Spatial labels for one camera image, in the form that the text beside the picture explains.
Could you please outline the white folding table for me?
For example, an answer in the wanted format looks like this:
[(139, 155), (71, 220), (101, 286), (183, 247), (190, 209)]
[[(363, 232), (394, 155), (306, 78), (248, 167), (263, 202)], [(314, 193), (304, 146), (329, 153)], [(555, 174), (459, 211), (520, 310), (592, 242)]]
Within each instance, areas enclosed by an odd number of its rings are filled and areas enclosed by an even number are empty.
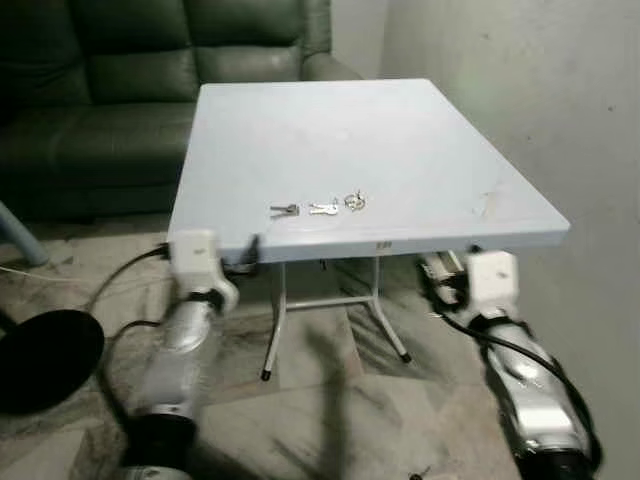
[[(357, 191), (366, 209), (348, 210)], [(333, 200), (338, 215), (308, 215)], [(300, 215), (270, 219), (289, 204)], [(205, 84), (168, 236), (212, 230), (234, 262), (261, 234), (280, 334), (291, 262), (556, 246), (570, 228), (429, 79), (357, 79)]]

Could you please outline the black round disc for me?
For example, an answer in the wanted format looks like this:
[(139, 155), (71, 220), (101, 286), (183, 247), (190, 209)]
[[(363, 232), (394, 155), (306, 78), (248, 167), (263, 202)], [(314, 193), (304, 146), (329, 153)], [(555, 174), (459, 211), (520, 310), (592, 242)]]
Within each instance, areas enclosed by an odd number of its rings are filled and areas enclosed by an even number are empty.
[(60, 308), (18, 323), (0, 310), (0, 413), (50, 410), (99, 370), (105, 348), (100, 321)]

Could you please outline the dark green leather sofa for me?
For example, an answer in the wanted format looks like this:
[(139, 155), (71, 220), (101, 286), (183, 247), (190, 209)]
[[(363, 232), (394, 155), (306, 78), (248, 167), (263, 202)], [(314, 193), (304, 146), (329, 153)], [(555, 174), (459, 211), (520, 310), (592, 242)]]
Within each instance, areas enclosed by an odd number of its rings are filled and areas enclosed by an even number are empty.
[(355, 78), (330, 0), (0, 0), (0, 204), (169, 211), (205, 84)]

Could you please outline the grey-blue slanted pole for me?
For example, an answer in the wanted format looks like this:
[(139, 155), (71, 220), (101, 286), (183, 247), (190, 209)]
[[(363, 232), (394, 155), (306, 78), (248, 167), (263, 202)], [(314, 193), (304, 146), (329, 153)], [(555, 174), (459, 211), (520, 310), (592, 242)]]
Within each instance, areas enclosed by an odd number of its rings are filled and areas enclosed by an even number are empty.
[(49, 262), (49, 253), (3, 201), (0, 201), (0, 233), (22, 252), (29, 265), (38, 268)]

